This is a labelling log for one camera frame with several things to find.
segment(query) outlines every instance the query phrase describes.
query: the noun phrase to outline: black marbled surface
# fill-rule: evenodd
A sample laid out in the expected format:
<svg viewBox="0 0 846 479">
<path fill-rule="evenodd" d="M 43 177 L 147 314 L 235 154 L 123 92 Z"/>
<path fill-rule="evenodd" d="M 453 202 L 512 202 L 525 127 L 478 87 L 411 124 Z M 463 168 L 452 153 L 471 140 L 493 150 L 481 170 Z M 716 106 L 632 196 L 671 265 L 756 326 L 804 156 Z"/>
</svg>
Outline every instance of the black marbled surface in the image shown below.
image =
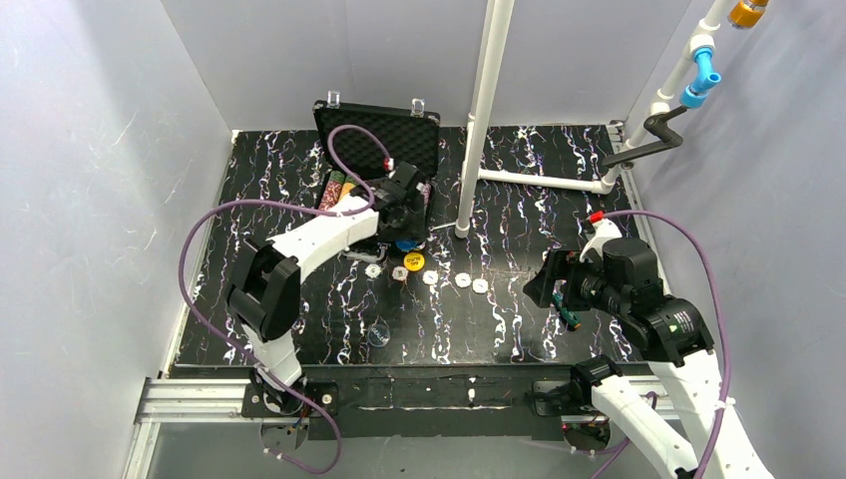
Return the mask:
<svg viewBox="0 0 846 479">
<path fill-rule="evenodd" d="M 578 331 L 567 331 L 549 309 L 523 295 L 523 284 L 543 263 L 543 252 L 578 236 L 577 219 L 629 206 L 622 182 L 605 197 L 502 183 L 480 183 L 468 240 L 438 228 L 456 219 L 465 131 L 441 129 L 440 169 L 434 182 L 426 265 L 406 282 L 390 277 L 402 256 L 383 262 L 375 279 L 366 263 L 339 257 L 303 285 L 301 317 L 294 332 L 300 362 L 491 363 L 577 362 L 601 352 L 616 360 L 637 359 L 619 326 L 600 313 L 580 313 Z M 599 160 L 612 151 L 605 127 L 492 128 L 485 168 L 561 178 L 597 179 Z M 226 170 L 220 202 L 242 198 L 314 206 L 330 170 L 315 131 L 241 133 Z M 301 225 L 308 217 L 270 209 L 236 210 L 213 224 L 195 294 L 202 311 L 230 336 L 245 342 L 221 298 L 226 275 L 246 236 L 266 238 Z M 620 223 L 636 235 L 634 222 Z M 423 283 L 436 270 L 437 284 Z M 482 277 L 487 294 L 455 286 L 459 272 Z M 373 322 L 390 328 L 390 342 L 371 347 L 365 331 Z M 176 366 L 239 365 L 243 358 L 189 318 Z"/>
</svg>

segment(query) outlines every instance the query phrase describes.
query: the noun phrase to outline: white wall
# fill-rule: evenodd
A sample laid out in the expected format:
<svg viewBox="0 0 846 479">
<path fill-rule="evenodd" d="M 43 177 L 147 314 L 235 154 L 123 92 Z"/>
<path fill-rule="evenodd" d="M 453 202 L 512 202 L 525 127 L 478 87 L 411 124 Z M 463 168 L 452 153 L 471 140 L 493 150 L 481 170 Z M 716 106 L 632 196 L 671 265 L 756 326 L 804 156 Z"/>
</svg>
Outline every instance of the white wall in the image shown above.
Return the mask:
<svg viewBox="0 0 846 479">
<path fill-rule="evenodd" d="M 624 118 L 688 1 L 518 1 L 491 124 Z M 328 90 L 467 123 L 485 0 L 163 2 L 230 128 L 313 129 Z"/>
<path fill-rule="evenodd" d="M 329 90 L 466 123 L 484 0 L 163 3 L 232 129 L 313 130 Z"/>
<path fill-rule="evenodd" d="M 776 477 L 846 470 L 843 18 L 837 0 L 770 2 L 751 32 L 718 37 L 723 84 L 685 114 L 684 145 L 634 168 L 646 207 L 690 227 L 710 254 L 731 395 Z M 694 252 L 653 225 L 673 292 L 712 317 Z"/>
<path fill-rule="evenodd" d="M 230 132 L 159 2 L 5 2 L 0 65 L 0 476 L 113 479 Z"/>
<path fill-rule="evenodd" d="M 688 3 L 516 1 L 491 125 L 624 119 Z"/>
</svg>

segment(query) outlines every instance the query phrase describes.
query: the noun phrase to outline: white robotic arm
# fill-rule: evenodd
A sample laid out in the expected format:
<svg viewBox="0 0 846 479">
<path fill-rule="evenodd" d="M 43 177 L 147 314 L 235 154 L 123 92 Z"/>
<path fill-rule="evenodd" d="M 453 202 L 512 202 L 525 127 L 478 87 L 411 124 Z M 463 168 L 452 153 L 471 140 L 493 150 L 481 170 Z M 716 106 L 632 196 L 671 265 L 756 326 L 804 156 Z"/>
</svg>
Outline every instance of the white robotic arm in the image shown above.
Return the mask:
<svg viewBox="0 0 846 479">
<path fill-rule="evenodd" d="M 348 212 L 365 206 L 367 202 L 360 197 L 347 196 L 330 211 Z M 333 218 L 317 217 L 314 220 L 291 230 L 283 235 L 268 239 L 273 249 L 283 257 L 297 258 L 299 266 L 299 282 L 305 279 L 318 266 L 357 241 L 365 240 L 376 235 L 379 226 L 379 213 L 367 210 L 351 217 Z M 292 301 L 299 313 L 299 288 L 296 289 L 296 299 Z M 293 337 L 290 329 L 277 339 L 262 340 L 255 325 L 248 322 L 242 324 L 243 331 L 252 344 L 253 353 L 264 364 L 264 369 L 258 371 L 264 380 L 271 383 L 266 371 L 281 379 L 286 386 L 290 386 L 302 375 L 302 368 L 296 359 Z"/>
<path fill-rule="evenodd" d="M 235 261 L 227 288 L 228 311 L 243 327 L 254 355 L 263 367 L 256 374 L 265 392 L 283 403 L 287 396 L 272 386 L 272 373 L 285 386 L 302 375 L 291 327 L 299 317 L 300 285 L 318 266 L 352 244 L 386 231 L 402 231 L 412 222 L 407 210 L 425 181 L 409 164 L 401 163 L 388 178 L 372 187 L 375 205 L 358 215 L 367 202 L 353 191 L 330 211 L 338 218 L 317 217 L 258 244 L 246 239 Z"/>
<path fill-rule="evenodd" d="M 626 338 L 648 361 L 669 394 L 690 441 L 681 438 L 639 398 L 619 368 L 601 355 L 573 367 L 571 400 L 592 404 L 620 426 L 663 477 L 690 477 L 706 448 L 715 411 L 725 409 L 705 478 L 768 478 L 732 404 L 718 401 L 720 373 L 713 340 L 698 310 L 663 293 L 654 252 L 640 239 L 624 239 L 609 220 L 586 224 L 589 241 L 548 253 L 524 292 L 538 306 L 550 304 L 564 279 L 563 305 L 596 308 L 618 319 Z"/>
</svg>

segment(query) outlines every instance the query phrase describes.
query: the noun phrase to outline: vertical pipe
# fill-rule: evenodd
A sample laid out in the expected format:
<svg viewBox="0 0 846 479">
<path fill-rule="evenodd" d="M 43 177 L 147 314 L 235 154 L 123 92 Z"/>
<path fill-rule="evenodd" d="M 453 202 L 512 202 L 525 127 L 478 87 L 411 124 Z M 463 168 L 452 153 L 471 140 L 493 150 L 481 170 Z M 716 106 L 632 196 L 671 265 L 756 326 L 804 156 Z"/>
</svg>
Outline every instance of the vertical pipe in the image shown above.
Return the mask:
<svg viewBox="0 0 846 479">
<path fill-rule="evenodd" d="M 705 18 L 702 19 L 704 26 L 714 30 L 719 28 L 719 21 L 728 16 L 728 12 L 734 8 L 735 3 L 737 0 L 714 0 Z"/>
<path fill-rule="evenodd" d="M 487 42 L 483 40 L 485 49 L 480 52 L 482 60 L 481 76 L 477 75 L 479 84 L 476 95 L 476 116 L 472 136 L 469 139 L 467 157 L 464 165 L 464 176 L 461 179 L 461 200 L 458 205 L 458 219 L 455 224 L 455 236 L 466 238 L 470 232 L 470 216 L 473 213 L 473 203 L 476 195 L 476 182 L 479 181 L 479 166 L 482 162 L 482 147 L 488 133 L 491 120 L 491 108 L 494 105 L 494 94 L 497 90 L 497 80 L 500 75 L 505 41 L 508 37 L 508 26 L 511 23 L 511 11 L 514 0 L 494 0 L 491 12 L 491 28 Z"/>
<path fill-rule="evenodd" d="M 473 101 L 470 103 L 470 115 L 476 115 L 476 104 L 479 101 L 479 85 L 482 83 L 482 69 L 485 68 L 485 51 L 488 49 L 488 37 L 491 34 L 491 19 L 497 0 L 488 0 L 485 8 L 485 26 L 482 28 L 482 46 L 479 48 L 479 60 L 476 63 L 476 84 L 473 87 Z"/>
<path fill-rule="evenodd" d="M 669 103 L 670 100 L 675 98 L 675 92 L 681 88 L 681 82 L 684 81 L 684 76 L 687 75 L 687 72 L 690 71 L 690 67 L 693 66 L 693 60 L 690 58 L 690 52 L 688 51 L 687 46 L 690 42 L 690 38 L 699 34 L 713 35 L 713 33 L 719 28 L 720 19 L 728 15 L 728 12 L 735 3 L 736 0 L 714 0 L 711 7 L 708 9 L 708 13 L 705 14 L 704 18 L 699 20 L 696 27 L 693 29 L 693 32 L 690 34 L 690 37 L 687 39 L 687 43 L 681 50 L 681 57 L 677 62 L 675 62 L 675 66 L 672 67 L 672 71 L 669 72 L 669 76 L 666 78 L 666 81 L 664 81 L 660 89 L 655 92 L 652 102 L 649 104 L 648 111 L 646 112 L 647 117 L 652 114 L 652 105 L 659 102 Z M 625 150 L 636 148 L 643 141 L 643 138 L 646 136 L 646 129 L 643 127 L 643 121 L 645 121 L 645 118 L 643 118 L 643 120 L 637 123 L 637 126 L 634 127 L 634 131 L 623 145 Z M 608 170 L 602 179 L 603 186 L 605 188 L 608 188 L 617 182 L 617 176 L 620 175 L 620 170 L 620 166 L 616 166 Z"/>
<path fill-rule="evenodd" d="M 488 49 L 488 37 L 491 34 L 491 18 L 494 13 L 494 4 L 497 0 L 488 0 L 485 7 L 485 26 L 482 27 L 482 44 L 479 48 L 479 59 L 476 62 L 476 83 L 473 87 L 473 100 L 470 102 L 470 113 L 467 114 L 467 142 L 464 146 L 464 162 L 461 164 L 461 178 L 464 178 L 464 170 L 467 168 L 467 154 L 470 153 L 470 139 L 473 137 L 473 124 L 476 120 L 476 104 L 479 101 L 479 84 L 482 82 L 482 69 L 485 67 L 485 54 Z"/>
</svg>

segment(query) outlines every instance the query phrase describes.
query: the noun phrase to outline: open case lid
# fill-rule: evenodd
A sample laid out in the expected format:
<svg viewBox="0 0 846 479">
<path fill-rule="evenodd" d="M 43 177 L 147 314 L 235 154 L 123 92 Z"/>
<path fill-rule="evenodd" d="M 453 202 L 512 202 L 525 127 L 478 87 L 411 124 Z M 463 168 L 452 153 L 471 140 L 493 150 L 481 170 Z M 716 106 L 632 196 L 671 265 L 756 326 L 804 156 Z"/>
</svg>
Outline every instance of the open case lid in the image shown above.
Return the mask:
<svg viewBox="0 0 846 479">
<path fill-rule="evenodd" d="M 437 113 L 425 112 L 422 116 L 412 116 L 411 110 L 352 103 L 339 103 L 330 107 L 321 100 L 314 103 L 314 122 L 328 162 L 331 162 L 327 148 L 329 132 L 341 125 L 357 125 L 376 135 L 395 163 L 414 165 L 430 179 L 438 173 L 438 128 L 441 116 Z M 382 152 L 359 132 L 338 133 L 335 137 L 335 152 L 350 170 L 364 180 L 385 176 Z"/>
</svg>

